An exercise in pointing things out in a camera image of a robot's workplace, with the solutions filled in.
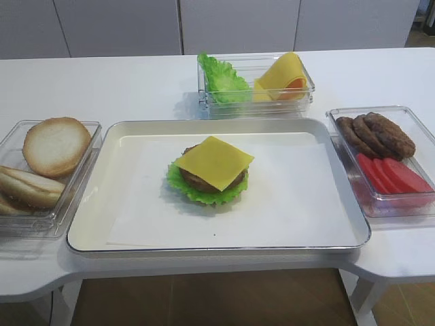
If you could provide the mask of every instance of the patty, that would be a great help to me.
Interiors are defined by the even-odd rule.
[[[400,155],[384,146],[384,144],[379,141],[376,134],[370,130],[364,121],[365,116],[365,114],[362,114],[353,119],[353,130],[357,136],[382,158],[394,158],[401,161],[403,157],[400,157]]]
[[[194,148],[196,146],[198,146],[198,145],[186,148],[186,150],[183,152],[183,155],[186,154],[188,151],[190,151],[192,148]],[[193,175],[192,173],[190,173],[182,168],[180,168],[179,171],[180,171],[180,174],[183,177],[184,181],[190,187],[193,187],[194,189],[196,189],[200,192],[205,192],[207,194],[216,194],[218,192],[221,192],[219,189],[214,188],[214,186],[212,186],[210,183],[202,180],[200,177],[197,177],[196,175]],[[246,170],[242,171],[236,177],[236,179],[234,179],[234,181],[232,183],[230,183],[230,185],[226,189],[232,189],[232,188],[236,187],[237,185],[239,185],[244,180],[246,172],[247,172]]]
[[[388,147],[388,149],[396,152],[403,158],[410,158],[414,155],[414,142],[397,124],[373,112],[367,114],[364,121],[380,142]]]
[[[380,156],[373,151],[365,142],[363,142],[353,130],[353,119],[351,117],[339,117],[336,120],[337,126],[340,128],[341,133],[345,140],[353,146],[359,153],[364,154],[369,158],[380,158]]]

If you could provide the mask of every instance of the floor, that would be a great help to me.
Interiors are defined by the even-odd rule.
[[[406,47],[435,47],[418,26]],[[435,326],[435,283],[395,285],[378,326]],[[0,326],[44,326],[28,303],[0,304]],[[85,280],[73,326],[354,326],[338,272],[278,270]]]

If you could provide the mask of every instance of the white table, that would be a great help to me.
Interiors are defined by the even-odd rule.
[[[325,112],[337,107],[405,105],[435,133],[434,48],[300,57],[316,85],[307,116],[327,122]],[[197,89],[195,56],[0,60],[0,137],[18,120],[62,115],[100,121],[103,132],[123,120],[195,119]],[[434,218],[414,227],[406,220],[378,222],[368,244],[353,255],[158,253],[95,259],[72,253],[65,237],[2,241],[0,302],[34,300],[67,283],[75,286],[63,287],[59,295],[76,299],[85,278],[333,267],[341,269],[358,323],[375,325],[370,310],[388,284],[435,280],[434,226]],[[360,277],[355,291],[354,275]],[[69,316],[58,317],[58,325],[69,323],[74,305],[66,299]]]

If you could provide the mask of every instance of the top bun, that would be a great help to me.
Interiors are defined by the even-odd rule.
[[[38,175],[60,178],[71,174],[90,142],[90,133],[72,117],[56,117],[32,127],[22,153]]]

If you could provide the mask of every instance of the white paper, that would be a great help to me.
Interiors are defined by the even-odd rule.
[[[166,182],[168,165],[200,141],[122,139],[122,146],[141,153],[126,171],[130,181],[118,198],[122,209],[111,212],[118,218],[107,244],[179,249],[318,247],[338,239],[343,246],[357,243],[323,145],[231,139],[255,156],[248,190],[213,208],[189,201]]]

